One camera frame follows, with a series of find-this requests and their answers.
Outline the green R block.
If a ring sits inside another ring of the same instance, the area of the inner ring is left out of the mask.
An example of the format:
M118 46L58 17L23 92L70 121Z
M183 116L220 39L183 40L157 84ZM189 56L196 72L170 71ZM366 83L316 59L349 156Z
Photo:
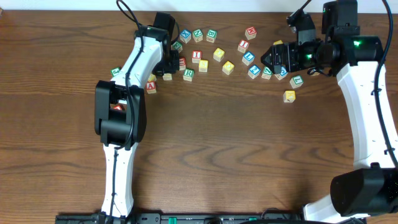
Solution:
M187 69L185 69L185 71L183 73L183 79L185 81L192 82L194 75L195 75L195 71L187 68Z

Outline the yellow O block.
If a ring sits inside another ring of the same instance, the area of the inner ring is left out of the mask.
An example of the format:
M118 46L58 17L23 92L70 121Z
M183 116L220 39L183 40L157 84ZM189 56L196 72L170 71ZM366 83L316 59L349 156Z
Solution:
M225 62L225 64L222 66L222 72L225 73L226 75L230 75L234 70L234 64L231 63L229 60Z

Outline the yellow C block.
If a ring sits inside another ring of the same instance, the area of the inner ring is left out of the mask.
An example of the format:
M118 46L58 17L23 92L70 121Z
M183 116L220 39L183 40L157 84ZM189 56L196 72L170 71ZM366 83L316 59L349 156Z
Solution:
M217 62L221 62L222 59L224 58L225 51L221 48L217 48L214 53L213 53L213 59L216 60Z

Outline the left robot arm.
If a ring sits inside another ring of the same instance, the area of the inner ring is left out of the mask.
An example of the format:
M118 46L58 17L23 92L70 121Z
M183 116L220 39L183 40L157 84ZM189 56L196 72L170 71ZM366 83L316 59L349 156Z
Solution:
M175 19L158 12L151 26L139 25L134 48L110 81L95 88L95 133L106 156L106 191L101 211L108 220L126 219L133 208L135 151L147 125L144 90L150 75L179 70L179 52L171 48Z

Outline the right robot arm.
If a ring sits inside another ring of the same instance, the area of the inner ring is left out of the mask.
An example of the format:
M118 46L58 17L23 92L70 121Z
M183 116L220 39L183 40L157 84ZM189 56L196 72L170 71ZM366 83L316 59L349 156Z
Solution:
M336 176L330 192L306 204L301 223L364 223L367 217L397 212L397 131L389 104L385 61L389 44L362 35L355 0L323 5L322 34L303 8L287 24L294 42L277 44L261 57L272 73L321 73L335 77L349 114L353 171Z

